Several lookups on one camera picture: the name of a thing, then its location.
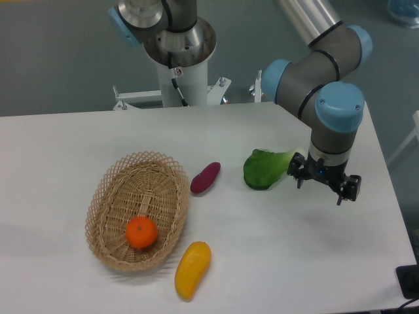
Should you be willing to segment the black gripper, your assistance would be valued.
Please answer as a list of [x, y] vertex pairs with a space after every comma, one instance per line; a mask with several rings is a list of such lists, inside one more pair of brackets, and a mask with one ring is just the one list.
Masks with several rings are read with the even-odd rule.
[[360, 188], [361, 176], [345, 175], [347, 161], [337, 166], [326, 166], [319, 160], [315, 161], [311, 156], [306, 160], [299, 152], [294, 153], [287, 174], [297, 181], [297, 188], [300, 189], [303, 182], [315, 180], [327, 185], [332, 191], [338, 192], [337, 205], [343, 201], [356, 201]]

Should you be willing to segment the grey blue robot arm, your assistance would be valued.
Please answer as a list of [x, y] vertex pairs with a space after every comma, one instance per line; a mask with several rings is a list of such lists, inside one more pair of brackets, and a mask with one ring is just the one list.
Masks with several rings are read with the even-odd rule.
[[[340, 201], [355, 201], [361, 177], [346, 165], [363, 118], [365, 98], [342, 78], [370, 55], [370, 35], [345, 26], [328, 1], [281, 1], [309, 55], [297, 63], [273, 61], [261, 74], [261, 90], [312, 130], [308, 154], [286, 164], [299, 184], [327, 185]], [[143, 45], [158, 69], [165, 107], [207, 105], [208, 67], [216, 36], [198, 16], [196, 1], [119, 1], [109, 19], [128, 46]]]

